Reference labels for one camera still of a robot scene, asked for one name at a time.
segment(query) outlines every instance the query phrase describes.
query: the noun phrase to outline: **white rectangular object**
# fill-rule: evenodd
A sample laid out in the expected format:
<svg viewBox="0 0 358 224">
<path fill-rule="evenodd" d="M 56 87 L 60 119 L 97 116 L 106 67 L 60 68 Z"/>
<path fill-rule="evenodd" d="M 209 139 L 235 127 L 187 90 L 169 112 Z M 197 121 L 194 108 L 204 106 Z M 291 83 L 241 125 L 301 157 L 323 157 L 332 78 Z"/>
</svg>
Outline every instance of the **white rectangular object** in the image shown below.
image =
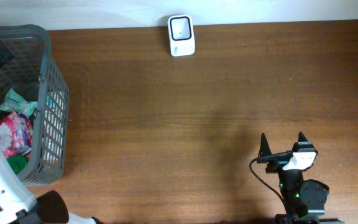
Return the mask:
<svg viewBox="0 0 358 224">
<path fill-rule="evenodd" d="M 168 19 L 168 33 L 172 56 L 191 55 L 195 52 L 193 21 L 190 16 L 171 16 Z"/>
</svg>

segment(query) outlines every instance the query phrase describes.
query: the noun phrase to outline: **brown wooden surface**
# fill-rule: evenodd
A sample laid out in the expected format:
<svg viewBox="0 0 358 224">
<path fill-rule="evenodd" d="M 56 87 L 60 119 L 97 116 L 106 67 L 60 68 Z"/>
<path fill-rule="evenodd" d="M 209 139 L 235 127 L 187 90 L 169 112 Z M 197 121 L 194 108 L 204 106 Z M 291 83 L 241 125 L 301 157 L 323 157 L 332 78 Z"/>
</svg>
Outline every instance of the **brown wooden surface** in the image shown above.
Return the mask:
<svg viewBox="0 0 358 224">
<path fill-rule="evenodd" d="M 70 88 L 69 210 L 105 223 L 209 223 L 283 213 L 248 170 L 299 131 L 319 151 L 306 179 L 326 217 L 358 223 L 358 21 L 195 27 L 173 58 L 166 28 L 50 32 Z M 276 175 L 257 173 L 277 187 Z"/>
</svg>

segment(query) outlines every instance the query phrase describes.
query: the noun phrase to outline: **green object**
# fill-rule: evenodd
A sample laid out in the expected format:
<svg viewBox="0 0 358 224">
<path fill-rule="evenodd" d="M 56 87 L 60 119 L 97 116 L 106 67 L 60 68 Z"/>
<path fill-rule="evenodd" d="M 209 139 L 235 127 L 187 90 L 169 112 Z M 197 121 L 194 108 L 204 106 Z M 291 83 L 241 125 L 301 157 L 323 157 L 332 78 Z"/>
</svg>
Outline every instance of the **green object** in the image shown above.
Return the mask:
<svg viewBox="0 0 358 224">
<path fill-rule="evenodd" d="M 18 174 L 27 165 L 27 159 L 24 156 L 9 157 L 7 158 L 7 162 L 9 163 L 15 174 Z"/>
<path fill-rule="evenodd" d="M 38 102 L 27 102 L 11 88 L 8 93 L 6 93 L 4 102 L 0 105 L 0 110 L 6 112 L 19 112 L 29 118 L 37 106 Z"/>
</svg>

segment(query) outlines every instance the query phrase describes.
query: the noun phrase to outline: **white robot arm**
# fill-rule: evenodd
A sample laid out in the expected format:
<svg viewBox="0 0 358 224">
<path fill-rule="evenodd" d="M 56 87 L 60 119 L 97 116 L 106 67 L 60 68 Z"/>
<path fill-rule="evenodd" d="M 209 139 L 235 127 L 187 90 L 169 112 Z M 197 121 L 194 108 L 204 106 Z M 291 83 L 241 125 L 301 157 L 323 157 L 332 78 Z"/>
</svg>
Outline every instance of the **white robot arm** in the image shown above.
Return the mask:
<svg viewBox="0 0 358 224">
<path fill-rule="evenodd" d="M 61 207 L 57 208 L 59 210 L 54 209 L 56 205 L 48 207 L 53 203 L 60 203 Z M 50 217 L 54 212 L 60 217 Z M 56 192 L 49 192 L 36 199 L 13 173 L 0 150 L 0 224 L 51 223 L 53 220 L 65 220 L 65 223 L 70 224 L 100 223 L 94 218 L 81 218 L 68 213 L 62 198 Z"/>
</svg>

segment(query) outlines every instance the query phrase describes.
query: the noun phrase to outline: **white backdrop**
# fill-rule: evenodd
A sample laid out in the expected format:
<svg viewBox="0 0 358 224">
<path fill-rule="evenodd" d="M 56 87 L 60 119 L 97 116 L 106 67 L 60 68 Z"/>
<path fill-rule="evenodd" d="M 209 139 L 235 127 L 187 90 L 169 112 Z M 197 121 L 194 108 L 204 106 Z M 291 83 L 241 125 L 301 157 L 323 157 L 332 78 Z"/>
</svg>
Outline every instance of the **white backdrop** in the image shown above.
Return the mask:
<svg viewBox="0 0 358 224">
<path fill-rule="evenodd" d="M 358 0 L 0 0 L 0 26 L 49 30 L 165 26 L 174 14 L 194 25 L 358 19 Z"/>
</svg>

